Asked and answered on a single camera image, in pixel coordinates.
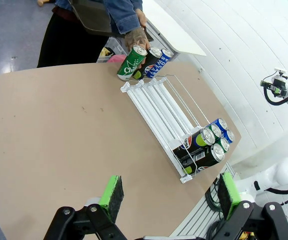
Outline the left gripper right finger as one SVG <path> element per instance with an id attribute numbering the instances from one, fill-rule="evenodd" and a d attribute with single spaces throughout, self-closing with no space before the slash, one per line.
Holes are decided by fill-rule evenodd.
<path id="1" fill-rule="evenodd" d="M 210 240 L 239 240 L 243 233 L 253 233 L 252 240 L 288 240 L 288 222 L 279 203 L 260 207 L 242 200 L 228 172 L 219 177 L 217 196 L 224 220 L 218 222 Z"/>

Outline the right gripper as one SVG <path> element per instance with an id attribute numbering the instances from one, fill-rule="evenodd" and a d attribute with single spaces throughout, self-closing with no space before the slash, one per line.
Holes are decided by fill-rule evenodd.
<path id="1" fill-rule="evenodd" d="M 263 88 L 270 88 L 274 97 L 284 98 L 285 91 L 287 90 L 285 79 L 281 76 L 274 76 L 270 82 L 266 82 L 264 80 L 260 81 L 260 86 Z"/>

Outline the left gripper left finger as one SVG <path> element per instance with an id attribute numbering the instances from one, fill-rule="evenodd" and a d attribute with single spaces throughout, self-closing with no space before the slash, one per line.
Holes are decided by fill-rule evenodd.
<path id="1" fill-rule="evenodd" d="M 80 210 L 60 207 L 44 240 L 83 240 L 86 235 L 96 235 L 98 240 L 127 240 L 116 225 L 123 198 L 122 178 L 113 175 L 102 196 L 90 199 Z"/>

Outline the black Pepsi can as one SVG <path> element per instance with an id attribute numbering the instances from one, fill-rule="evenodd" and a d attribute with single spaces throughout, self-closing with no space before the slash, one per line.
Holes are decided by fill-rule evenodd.
<path id="1" fill-rule="evenodd" d="M 147 51 L 145 63 L 142 64 L 140 68 L 135 70 L 132 77 L 136 80 L 141 80 L 152 69 L 152 67 L 157 63 L 161 56 L 161 50 L 154 46 L 151 46 Z"/>
<path id="2" fill-rule="evenodd" d="M 203 127 L 198 132 L 185 138 L 183 144 L 173 149 L 172 152 L 179 160 L 184 160 L 214 143 L 213 131 L 208 127 Z"/>
<path id="3" fill-rule="evenodd" d="M 181 164 L 184 170 L 192 175 L 220 163 L 224 158 L 224 149 L 221 145 L 215 143 L 207 147 L 204 151 L 183 160 Z"/>

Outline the green Chilsung cider can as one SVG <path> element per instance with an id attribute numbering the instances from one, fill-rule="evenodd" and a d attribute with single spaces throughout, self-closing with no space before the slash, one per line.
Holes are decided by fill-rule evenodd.
<path id="1" fill-rule="evenodd" d="M 145 48 L 139 45 L 133 45 L 129 54 L 121 64 L 117 72 L 117 77 L 122 81 L 127 81 L 137 69 L 138 65 L 145 59 L 146 55 L 147 50 Z"/>
<path id="2" fill-rule="evenodd" d="M 216 144 L 219 144 L 219 145 L 222 147 L 222 149 L 223 149 L 223 151 L 224 151 L 225 153 L 228 152 L 229 149 L 230 149 L 229 142 L 228 142 L 227 139 L 224 138 L 224 137 L 221 137 L 221 138 L 217 139 L 217 140 L 215 141 L 215 143 L 216 143 Z"/>
<path id="3" fill-rule="evenodd" d="M 215 123 L 210 123 L 207 128 L 209 128 L 212 133 L 214 134 L 214 138 L 215 140 L 220 139 L 222 136 L 222 132 L 221 129 L 219 128 L 219 126 Z"/>

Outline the dark brown serving tray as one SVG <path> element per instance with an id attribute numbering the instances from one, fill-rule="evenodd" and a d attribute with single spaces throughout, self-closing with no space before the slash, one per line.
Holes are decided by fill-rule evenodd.
<path id="1" fill-rule="evenodd" d="M 119 33 L 116 21 L 111 11 L 105 6 L 105 1 L 116 4 L 129 4 L 131 10 L 142 8 L 142 0 L 67 0 L 73 13 L 81 22 L 85 30 L 94 35 L 124 38 Z"/>

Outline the person's right forearm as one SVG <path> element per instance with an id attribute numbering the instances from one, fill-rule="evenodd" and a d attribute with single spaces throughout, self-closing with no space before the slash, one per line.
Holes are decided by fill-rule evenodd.
<path id="1" fill-rule="evenodd" d="M 142 10 L 142 0 L 103 0 L 111 20 L 122 35 L 139 28 L 136 10 Z"/>

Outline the person in denim jacket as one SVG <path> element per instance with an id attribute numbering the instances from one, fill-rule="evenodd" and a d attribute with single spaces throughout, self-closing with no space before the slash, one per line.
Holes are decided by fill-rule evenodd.
<path id="1" fill-rule="evenodd" d="M 108 36 L 88 33 L 67 0 L 55 0 L 38 67 L 96 63 Z"/>

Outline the person's right hand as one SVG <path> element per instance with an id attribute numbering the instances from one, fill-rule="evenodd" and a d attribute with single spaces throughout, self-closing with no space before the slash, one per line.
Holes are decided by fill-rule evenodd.
<path id="1" fill-rule="evenodd" d="M 134 45 L 138 45 L 145 50 L 150 48 L 148 38 L 142 27 L 136 28 L 129 33 L 125 34 L 125 46 L 127 50 L 131 50 Z"/>

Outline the person's left hand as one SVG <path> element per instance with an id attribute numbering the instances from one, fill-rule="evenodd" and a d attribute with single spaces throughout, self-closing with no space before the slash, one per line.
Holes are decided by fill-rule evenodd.
<path id="1" fill-rule="evenodd" d="M 141 27 L 145 28 L 146 24 L 147 24 L 147 17 L 146 15 L 143 13 L 142 10 L 140 9 L 135 9 L 135 13 L 137 14 L 137 17 L 139 19 L 140 25 Z"/>

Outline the blue Pocari Sweat can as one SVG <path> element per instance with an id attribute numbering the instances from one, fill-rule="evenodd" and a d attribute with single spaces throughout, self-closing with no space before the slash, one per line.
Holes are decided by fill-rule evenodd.
<path id="1" fill-rule="evenodd" d="M 233 133 L 230 129 L 227 129 L 227 130 L 223 133 L 223 137 L 228 141 L 229 144 L 235 142 L 234 133 Z"/>
<path id="2" fill-rule="evenodd" d="M 224 119 L 220 117 L 214 120 L 213 122 L 211 122 L 211 124 L 217 125 L 222 132 L 227 131 L 227 123 Z"/>
<path id="3" fill-rule="evenodd" d="M 173 53 L 169 50 L 163 48 L 161 50 L 162 56 L 161 58 L 155 63 L 155 65 L 148 71 L 146 74 L 147 78 L 153 78 L 157 75 L 157 73 L 168 63 L 168 61 L 173 57 Z"/>

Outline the clear can dispenser rack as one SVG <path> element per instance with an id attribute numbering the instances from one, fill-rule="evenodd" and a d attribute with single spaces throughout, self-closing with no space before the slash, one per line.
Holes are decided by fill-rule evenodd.
<path id="1" fill-rule="evenodd" d="M 194 178 L 173 149 L 210 121 L 183 82 L 174 74 L 130 79 L 120 88 L 133 102 L 177 170 L 184 184 Z"/>

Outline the white side table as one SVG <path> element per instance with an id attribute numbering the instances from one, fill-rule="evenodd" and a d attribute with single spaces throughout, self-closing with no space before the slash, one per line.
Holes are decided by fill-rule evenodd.
<path id="1" fill-rule="evenodd" d="M 173 52 L 173 58 L 179 54 L 205 56 L 206 53 L 195 40 L 154 0 L 143 0 L 144 13 L 148 24 Z"/>

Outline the clear plastic storage box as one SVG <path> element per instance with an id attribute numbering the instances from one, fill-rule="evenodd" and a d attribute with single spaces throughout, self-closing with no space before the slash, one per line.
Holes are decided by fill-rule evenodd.
<path id="1" fill-rule="evenodd" d="M 100 52 L 97 63 L 105 63 L 115 55 L 126 55 L 126 51 L 121 45 L 121 41 L 117 38 L 110 37 Z"/>

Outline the aluminium slotted base plate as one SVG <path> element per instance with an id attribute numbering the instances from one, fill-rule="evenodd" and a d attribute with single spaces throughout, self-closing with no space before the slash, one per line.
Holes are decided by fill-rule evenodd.
<path id="1" fill-rule="evenodd" d="M 205 238 L 208 228 L 223 217 L 222 213 L 213 211 L 207 204 L 205 196 L 170 235 L 196 235 Z"/>

